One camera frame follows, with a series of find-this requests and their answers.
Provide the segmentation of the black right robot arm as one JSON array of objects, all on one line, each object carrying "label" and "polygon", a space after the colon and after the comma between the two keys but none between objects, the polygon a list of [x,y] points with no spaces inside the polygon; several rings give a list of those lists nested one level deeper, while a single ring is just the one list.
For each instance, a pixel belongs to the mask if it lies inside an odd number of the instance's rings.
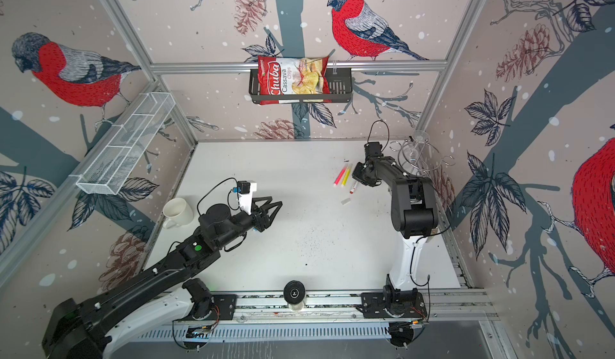
[{"label": "black right robot arm", "polygon": [[405,171],[393,157],[383,154],[384,147],[377,141],[367,142],[364,151],[365,160],[357,164],[352,177],[367,187],[388,186],[390,218],[393,228],[400,234],[381,304],[392,317],[418,317],[425,321],[428,311],[413,273],[418,268],[427,238],[439,223],[432,181]]}]

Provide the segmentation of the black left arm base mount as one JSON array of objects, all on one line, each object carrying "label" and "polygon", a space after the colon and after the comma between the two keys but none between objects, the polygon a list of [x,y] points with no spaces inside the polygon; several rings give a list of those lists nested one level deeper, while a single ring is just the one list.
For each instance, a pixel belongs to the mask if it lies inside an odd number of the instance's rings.
[{"label": "black left arm base mount", "polygon": [[193,303],[182,322],[226,322],[235,314],[238,296],[231,293],[214,293],[208,299]]}]

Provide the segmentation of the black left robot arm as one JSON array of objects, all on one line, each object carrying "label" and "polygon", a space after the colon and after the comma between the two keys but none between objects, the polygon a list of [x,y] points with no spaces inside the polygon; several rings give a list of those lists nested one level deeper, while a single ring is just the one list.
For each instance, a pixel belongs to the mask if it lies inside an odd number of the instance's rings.
[{"label": "black left robot arm", "polygon": [[195,232],[149,269],[81,303],[70,298],[56,306],[42,340],[45,356],[109,358],[160,325],[189,314],[204,319],[211,292],[198,274],[235,239],[269,228],[282,205],[258,197],[237,214],[226,204],[213,205],[200,216]]}]

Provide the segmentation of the yellow highlighter pen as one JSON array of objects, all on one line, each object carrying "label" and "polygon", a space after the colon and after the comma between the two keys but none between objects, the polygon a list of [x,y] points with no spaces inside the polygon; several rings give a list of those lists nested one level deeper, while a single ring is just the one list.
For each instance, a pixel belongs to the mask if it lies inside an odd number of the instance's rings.
[{"label": "yellow highlighter pen", "polygon": [[346,186],[351,173],[352,173],[352,163],[348,163],[347,168],[344,170],[344,176],[340,180],[341,186]]}]

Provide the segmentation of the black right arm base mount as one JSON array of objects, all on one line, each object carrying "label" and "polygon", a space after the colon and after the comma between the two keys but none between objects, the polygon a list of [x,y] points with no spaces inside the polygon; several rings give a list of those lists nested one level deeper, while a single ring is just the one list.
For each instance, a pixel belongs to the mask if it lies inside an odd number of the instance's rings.
[{"label": "black right arm base mount", "polygon": [[428,315],[423,294],[417,289],[401,291],[400,296],[395,300],[386,300],[382,292],[362,293],[360,304],[356,306],[356,309],[366,319],[426,319]]}]

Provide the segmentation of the white marker pen red end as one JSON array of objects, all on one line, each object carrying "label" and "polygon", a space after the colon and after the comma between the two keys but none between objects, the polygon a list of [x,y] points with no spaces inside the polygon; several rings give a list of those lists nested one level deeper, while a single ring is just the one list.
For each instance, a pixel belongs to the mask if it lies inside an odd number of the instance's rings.
[{"label": "white marker pen red end", "polygon": [[353,183],[353,185],[352,185],[352,187],[351,187],[351,189],[349,191],[349,193],[351,195],[354,194],[354,192],[357,190],[358,185],[359,185],[359,182],[358,181],[354,181],[354,183]]}]

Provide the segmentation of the pink highlighter pen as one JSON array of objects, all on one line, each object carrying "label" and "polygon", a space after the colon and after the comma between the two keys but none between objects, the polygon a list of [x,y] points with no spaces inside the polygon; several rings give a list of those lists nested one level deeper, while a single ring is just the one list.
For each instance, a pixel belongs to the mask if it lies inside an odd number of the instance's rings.
[{"label": "pink highlighter pen", "polygon": [[341,171],[339,172],[338,176],[336,177],[335,181],[334,181],[334,186],[338,186],[338,184],[342,181],[343,177],[345,176],[346,170],[347,170],[348,165],[345,164],[344,167],[341,169]]}]

